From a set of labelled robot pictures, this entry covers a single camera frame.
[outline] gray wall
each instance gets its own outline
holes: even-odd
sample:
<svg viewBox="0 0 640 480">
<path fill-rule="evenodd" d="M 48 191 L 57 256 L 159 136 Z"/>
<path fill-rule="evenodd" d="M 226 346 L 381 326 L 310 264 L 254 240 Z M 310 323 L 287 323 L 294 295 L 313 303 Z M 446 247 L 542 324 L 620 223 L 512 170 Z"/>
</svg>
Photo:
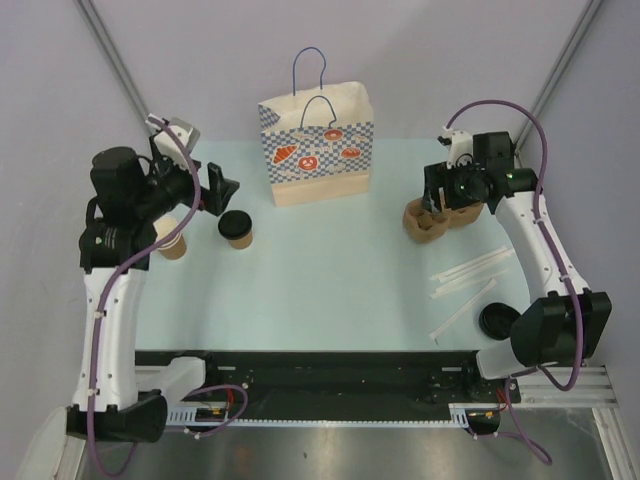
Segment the gray wall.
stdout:
<svg viewBox="0 0 640 480">
<path fill-rule="evenodd" d="M 145 137 L 73 3 L 0 15 L 0 478 L 68 404 L 80 368 L 78 236 L 91 158 Z"/>
<path fill-rule="evenodd" d="M 531 105 L 586 3 L 95 1 L 149 108 L 195 122 L 207 140 L 258 139 L 257 103 L 291 91 L 291 62 L 308 45 L 324 50 L 327 83 L 364 83 L 379 137 L 434 138 L 479 98 Z M 300 60 L 302 87 L 317 86 L 321 65 Z M 521 124 L 501 109 L 460 122 Z"/>
<path fill-rule="evenodd" d="M 640 446 L 640 3 L 600 11 L 542 116 L 549 137 L 546 196 L 567 252 L 614 311 L 597 361 L 606 363 L 630 434 Z M 525 162 L 538 166 L 535 132 Z"/>
</svg>

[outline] blue checkered pattern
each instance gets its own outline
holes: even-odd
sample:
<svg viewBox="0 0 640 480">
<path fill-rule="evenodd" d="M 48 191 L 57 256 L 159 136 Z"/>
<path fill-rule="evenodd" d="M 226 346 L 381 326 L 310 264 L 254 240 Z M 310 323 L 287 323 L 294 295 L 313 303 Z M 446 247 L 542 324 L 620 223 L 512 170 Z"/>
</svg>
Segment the blue checkered pattern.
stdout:
<svg viewBox="0 0 640 480">
<path fill-rule="evenodd" d="M 273 127 L 278 123 L 278 120 L 280 120 L 280 115 L 270 108 L 263 107 L 262 105 L 258 105 L 258 115 L 260 117 L 260 128 L 262 130 Z"/>
<path fill-rule="evenodd" d="M 365 172 L 371 168 L 373 154 L 373 123 L 356 123 L 336 128 L 343 134 L 342 138 L 330 142 L 324 138 L 328 127 L 304 127 L 289 131 L 262 133 L 262 147 L 264 149 L 269 181 L 272 184 L 283 184 L 297 180 L 321 178 L 350 172 Z M 273 157 L 278 147 L 297 146 L 289 158 L 275 165 Z M 358 158 L 344 158 L 345 148 L 359 148 Z M 318 167 L 312 171 L 302 170 L 298 162 L 303 157 L 318 158 Z"/>
</svg>

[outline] black lid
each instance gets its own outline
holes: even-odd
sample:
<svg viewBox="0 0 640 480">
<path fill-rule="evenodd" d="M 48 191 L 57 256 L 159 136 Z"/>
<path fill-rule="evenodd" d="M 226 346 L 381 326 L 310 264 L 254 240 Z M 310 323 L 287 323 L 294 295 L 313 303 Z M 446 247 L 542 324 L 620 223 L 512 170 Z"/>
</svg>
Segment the black lid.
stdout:
<svg viewBox="0 0 640 480">
<path fill-rule="evenodd" d="M 229 210 L 220 217 L 218 231 L 227 240 L 239 240 L 251 231 L 251 217 L 241 210 Z"/>
<path fill-rule="evenodd" d="M 520 313 L 504 303 L 490 303 L 480 312 L 480 330 L 494 340 L 509 338 L 511 327 Z"/>
</svg>

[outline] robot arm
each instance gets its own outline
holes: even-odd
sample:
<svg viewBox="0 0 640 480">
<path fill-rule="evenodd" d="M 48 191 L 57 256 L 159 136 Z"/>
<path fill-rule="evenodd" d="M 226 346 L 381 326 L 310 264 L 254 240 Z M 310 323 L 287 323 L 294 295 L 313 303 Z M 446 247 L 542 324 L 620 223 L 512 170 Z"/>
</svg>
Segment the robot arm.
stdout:
<svg viewBox="0 0 640 480">
<path fill-rule="evenodd" d="M 165 124 L 190 152 L 199 132 L 178 119 Z M 182 357 L 146 384 L 136 385 L 136 319 L 149 269 L 146 256 L 118 277 L 110 290 L 97 349 L 96 388 L 89 391 L 89 368 L 96 350 L 95 310 L 107 280 L 120 264 L 156 241 L 155 220 L 179 203 L 191 204 L 194 198 L 193 179 L 180 150 L 165 132 L 149 140 L 152 161 L 148 174 L 142 171 L 140 156 L 128 147 L 111 148 L 93 159 L 91 180 L 97 196 L 89 202 L 86 229 L 80 238 L 87 318 L 82 368 L 67 414 L 67 433 L 71 435 L 86 435 L 92 394 L 98 440 L 156 441 L 164 430 L 168 408 L 205 381 L 204 361 Z M 199 208 L 217 216 L 239 184 L 225 180 L 217 165 L 208 164 L 207 171 L 209 189 L 202 188 Z M 102 217 L 96 218 L 96 207 Z"/>
<path fill-rule="evenodd" d="M 478 352 L 480 374 L 496 379 L 528 367 L 571 361 L 576 350 L 574 308 L 534 218 L 535 173 L 515 168 L 508 132 L 471 136 L 445 129 L 438 140 L 449 148 L 449 158 L 425 167 L 423 207 L 442 211 L 442 199 L 453 209 L 486 202 L 509 235 L 529 287 L 531 306 L 513 325 L 510 338 Z M 611 302 L 606 293 L 591 292 L 573 267 L 551 223 L 544 195 L 540 196 L 540 215 L 578 293 L 584 326 L 583 358 L 589 358 L 611 313 Z"/>
</svg>

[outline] red circle illustration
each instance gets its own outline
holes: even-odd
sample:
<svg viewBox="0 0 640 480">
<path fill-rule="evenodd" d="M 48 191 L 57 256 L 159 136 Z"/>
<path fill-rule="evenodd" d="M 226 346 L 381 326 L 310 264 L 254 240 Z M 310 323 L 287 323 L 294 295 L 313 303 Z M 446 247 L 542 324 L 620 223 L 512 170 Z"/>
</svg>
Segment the red circle illustration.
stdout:
<svg viewBox="0 0 640 480">
<path fill-rule="evenodd" d="M 340 155 L 343 156 L 344 158 L 358 158 L 361 153 L 362 152 L 360 151 L 359 148 L 349 147 L 349 148 L 345 148 Z"/>
<path fill-rule="evenodd" d="M 343 137 L 343 133 L 340 130 L 327 130 L 324 132 L 324 138 L 330 142 L 337 142 Z"/>
<path fill-rule="evenodd" d="M 318 157 L 302 157 L 298 162 L 298 167 L 305 172 L 310 172 L 318 168 Z"/>
</svg>

